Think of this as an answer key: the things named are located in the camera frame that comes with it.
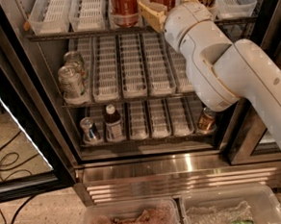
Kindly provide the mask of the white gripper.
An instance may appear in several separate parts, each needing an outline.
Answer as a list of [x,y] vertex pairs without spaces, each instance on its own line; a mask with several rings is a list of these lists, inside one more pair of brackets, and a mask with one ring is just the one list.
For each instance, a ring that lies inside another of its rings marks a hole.
[[182,1],[187,3],[173,8],[167,15],[165,5],[137,0],[140,15],[157,33],[164,32],[166,41],[176,52],[187,33],[193,33],[195,43],[202,48],[216,46],[217,34],[213,31],[216,24],[209,10],[197,0]]

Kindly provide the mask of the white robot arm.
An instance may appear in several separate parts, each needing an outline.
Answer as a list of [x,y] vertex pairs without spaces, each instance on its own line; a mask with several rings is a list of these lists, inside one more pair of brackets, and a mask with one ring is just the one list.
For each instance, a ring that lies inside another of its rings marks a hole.
[[137,1],[142,17],[184,56],[186,75],[201,102],[223,112],[247,99],[281,149],[281,70],[266,52],[250,39],[232,42],[197,0],[172,10]]

